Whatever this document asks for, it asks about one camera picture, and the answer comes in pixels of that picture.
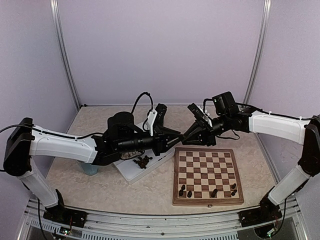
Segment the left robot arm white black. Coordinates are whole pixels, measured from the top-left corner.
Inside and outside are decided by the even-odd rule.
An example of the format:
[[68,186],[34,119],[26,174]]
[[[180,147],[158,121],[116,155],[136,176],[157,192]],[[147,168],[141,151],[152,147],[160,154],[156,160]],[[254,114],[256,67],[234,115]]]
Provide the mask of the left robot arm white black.
[[4,161],[4,171],[19,178],[42,202],[57,221],[70,218],[61,194],[50,187],[32,162],[33,156],[50,156],[77,160],[93,166],[107,166],[120,160],[123,153],[152,150],[155,156],[170,150],[181,139],[179,131],[163,126],[163,118],[155,111],[147,117],[147,129],[134,123],[132,113],[122,111],[107,120],[104,133],[86,136],[62,134],[35,126],[31,118],[24,118],[13,125]]

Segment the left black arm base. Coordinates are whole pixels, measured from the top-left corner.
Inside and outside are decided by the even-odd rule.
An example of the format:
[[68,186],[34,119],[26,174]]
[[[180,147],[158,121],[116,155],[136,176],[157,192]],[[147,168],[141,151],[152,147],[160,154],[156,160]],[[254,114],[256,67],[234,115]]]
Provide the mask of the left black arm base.
[[43,218],[70,227],[84,228],[88,213],[65,207],[62,194],[56,189],[58,202],[56,206],[46,207]]

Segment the wooden chess board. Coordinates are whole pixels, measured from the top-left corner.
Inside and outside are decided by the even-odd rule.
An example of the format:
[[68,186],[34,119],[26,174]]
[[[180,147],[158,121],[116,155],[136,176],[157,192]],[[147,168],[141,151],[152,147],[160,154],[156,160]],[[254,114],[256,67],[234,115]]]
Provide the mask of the wooden chess board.
[[[236,184],[236,194],[231,195]],[[185,185],[183,196],[179,190]],[[211,197],[214,189],[218,192]],[[176,147],[174,155],[174,206],[234,206],[244,203],[240,174],[232,149]]]

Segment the dark rook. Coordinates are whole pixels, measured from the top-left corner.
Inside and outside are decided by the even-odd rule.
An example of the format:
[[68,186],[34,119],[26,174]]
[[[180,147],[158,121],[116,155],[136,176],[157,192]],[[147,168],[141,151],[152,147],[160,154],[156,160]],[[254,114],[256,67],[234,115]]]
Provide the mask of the dark rook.
[[184,190],[183,190],[183,189],[181,189],[181,190],[178,191],[178,196],[179,196],[179,197],[182,197],[183,194],[184,194]]

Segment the dark chess piece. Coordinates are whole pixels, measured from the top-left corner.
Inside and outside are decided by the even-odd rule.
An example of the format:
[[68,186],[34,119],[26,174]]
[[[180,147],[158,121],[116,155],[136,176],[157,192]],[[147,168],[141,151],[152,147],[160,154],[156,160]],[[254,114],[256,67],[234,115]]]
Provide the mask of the dark chess piece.
[[212,197],[212,198],[215,198],[216,195],[217,195],[217,192],[218,192],[218,189],[217,189],[217,188],[214,189],[214,190],[212,191],[212,193],[211,193],[211,197]]

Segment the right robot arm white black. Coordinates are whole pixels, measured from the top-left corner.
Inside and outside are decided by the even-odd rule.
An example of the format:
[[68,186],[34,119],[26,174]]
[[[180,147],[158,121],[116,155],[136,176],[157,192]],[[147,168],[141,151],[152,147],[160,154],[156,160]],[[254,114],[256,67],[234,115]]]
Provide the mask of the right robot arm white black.
[[230,91],[204,99],[201,106],[192,103],[187,108],[195,121],[184,133],[184,145],[215,146],[225,132],[252,133],[264,143],[269,158],[275,156],[272,150],[276,150],[282,159],[296,161],[260,201],[255,212],[260,222],[268,221],[275,214],[275,207],[320,173],[319,115],[296,117],[266,111],[236,102]]

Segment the dark piece corner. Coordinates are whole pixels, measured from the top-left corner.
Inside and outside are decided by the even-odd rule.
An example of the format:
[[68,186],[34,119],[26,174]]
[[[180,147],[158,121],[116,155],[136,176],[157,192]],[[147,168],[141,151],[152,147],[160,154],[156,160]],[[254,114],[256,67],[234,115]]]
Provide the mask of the dark piece corner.
[[233,190],[233,191],[231,192],[231,195],[232,195],[232,196],[235,196],[236,193],[237,193],[237,190],[235,189],[235,190]]

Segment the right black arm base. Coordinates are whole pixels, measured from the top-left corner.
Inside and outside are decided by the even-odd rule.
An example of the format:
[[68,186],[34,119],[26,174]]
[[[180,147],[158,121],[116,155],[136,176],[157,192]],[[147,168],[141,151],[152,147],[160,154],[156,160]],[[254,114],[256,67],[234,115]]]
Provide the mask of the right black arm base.
[[259,202],[259,206],[238,213],[242,227],[249,227],[280,219],[283,217],[279,205],[274,205],[265,195]]

